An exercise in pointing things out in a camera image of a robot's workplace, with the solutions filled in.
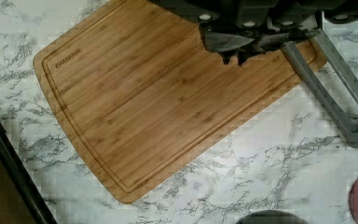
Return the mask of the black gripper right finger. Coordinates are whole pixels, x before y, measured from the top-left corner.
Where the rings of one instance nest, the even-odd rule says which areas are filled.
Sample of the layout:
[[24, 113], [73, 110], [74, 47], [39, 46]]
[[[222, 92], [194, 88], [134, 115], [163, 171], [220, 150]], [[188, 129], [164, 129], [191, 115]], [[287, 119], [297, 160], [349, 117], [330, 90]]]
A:
[[256, 55], [276, 51], [286, 44], [301, 43], [315, 37], [320, 32], [320, 29], [312, 31], [294, 29], [274, 35], [261, 35], [257, 40], [238, 49], [238, 66], [242, 66], [248, 59]]

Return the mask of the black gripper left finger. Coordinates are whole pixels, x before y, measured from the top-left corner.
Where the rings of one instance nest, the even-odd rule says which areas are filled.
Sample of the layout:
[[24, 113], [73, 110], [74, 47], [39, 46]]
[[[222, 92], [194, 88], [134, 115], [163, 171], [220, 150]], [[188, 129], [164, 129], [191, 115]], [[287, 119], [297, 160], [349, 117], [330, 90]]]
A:
[[217, 53], [225, 65], [228, 65], [234, 56], [237, 57], [238, 65], [243, 65], [251, 57], [241, 48], [254, 42], [252, 38], [238, 34], [226, 34], [214, 31], [211, 27], [202, 26], [200, 27], [200, 37], [203, 47], [211, 53]]

